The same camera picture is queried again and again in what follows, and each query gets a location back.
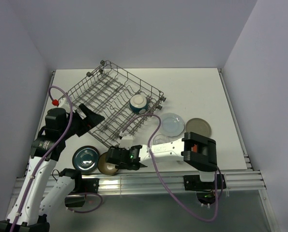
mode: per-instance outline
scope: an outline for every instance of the round plate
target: round plate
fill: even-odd
[[[160,132],[163,135],[166,135],[168,137],[176,137],[183,132],[184,122],[179,115],[167,113],[161,115],[160,118],[162,121]]]
[[[114,164],[106,163],[106,154],[107,152],[101,154],[99,162],[97,163],[97,168],[105,175],[113,175],[118,171],[118,169],[115,168]]]
[[[212,135],[212,129],[209,123],[202,118],[192,118],[186,124],[187,132],[194,132],[205,137]]]
[[[83,146],[73,155],[73,166],[83,174],[92,173],[97,168],[100,153],[93,146]]]

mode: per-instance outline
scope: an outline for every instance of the tan plate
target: tan plate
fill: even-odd
[[[114,164],[106,163],[106,154],[107,152],[101,154],[99,161],[97,163],[97,168],[101,173],[105,175],[113,175],[118,171],[118,169],[115,168]]]
[[[212,129],[207,121],[202,118],[192,118],[186,124],[186,132],[194,132],[205,137],[212,135]]]

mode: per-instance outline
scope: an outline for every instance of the dish rack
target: dish rack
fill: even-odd
[[[84,103],[105,117],[89,134],[107,147],[119,144],[119,133],[136,117],[129,107],[129,100],[135,94],[146,96],[149,103],[147,114],[161,110],[161,102],[166,100],[162,91],[109,60],[102,60],[99,67],[87,72],[87,76],[67,93],[72,99],[73,108],[82,116],[79,105]],[[147,116],[136,119],[126,131],[134,135],[146,120]]]

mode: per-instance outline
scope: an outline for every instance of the white wall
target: white wall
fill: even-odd
[[[251,162],[288,232],[288,0],[258,0],[224,76]]]
[[[9,0],[56,69],[223,67],[256,0]]]
[[[6,0],[0,0],[0,220],[24,171],[49,71]]]

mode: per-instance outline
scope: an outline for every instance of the white table surface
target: white table surface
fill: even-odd
[[[68,91],[83,79],[88,71],[91,72],[92,70],[57,70],[52,85]],[[210,124],[212,128],[211,138],[217,144],[217,162],[221,170],[247,169],[217,69],[127,69],[127,71],[164,92],[167,100],[162,103],[163,109],[161,111],[155,111],[157,115],[172,112],[180,115],[185,123],[191,118],[199,117]],[[61,93],[53,89],[52,96],[58,99]],[[41,126],[45,124],[46,113],[51,108],[53,105],[49,99],[46,103]],[[157,120],[149,119],[143,129],[135,134],[134,145],[146,144],[156,126]],[[66,141],[66,148],[61,153],[56,168],[59,171],[64,168],[74,168],[72,165],[73,154],[78,148],[85,145],[96,147],[101,154],[107,151],[103,144],[88,133],[80,138],[75,135]],[[187,163],[176,161],[159,163],[158,167],[160,171],[164,172],[194,170]],[[119,173],[129,172],[133,171],[119,170]],[[154,168],[151,166],[136,172],[154,172]]]

